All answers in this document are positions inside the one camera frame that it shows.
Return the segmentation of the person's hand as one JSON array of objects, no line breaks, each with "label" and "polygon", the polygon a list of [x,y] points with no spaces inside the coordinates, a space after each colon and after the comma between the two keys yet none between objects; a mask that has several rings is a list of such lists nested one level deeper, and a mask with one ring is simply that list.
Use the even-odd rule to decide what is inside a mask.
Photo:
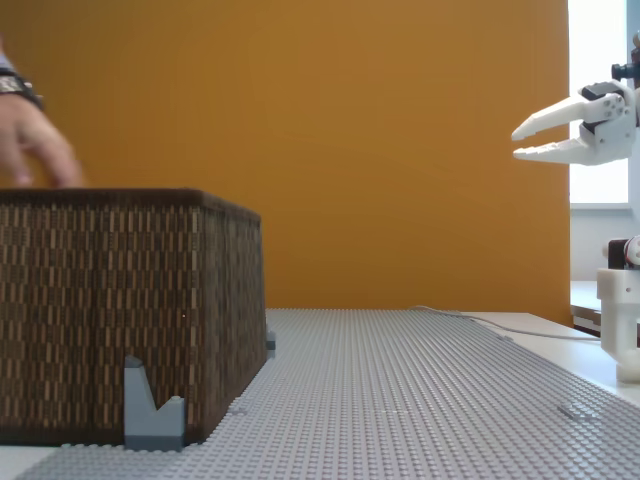
[{"label": "person's hand", "polygon": [[40,161],[57,188],[80,188],[84,175],[71,144],[34,104],[15,95],[1,96],[1,170],[18,187],[33,184],[23,153]]}]

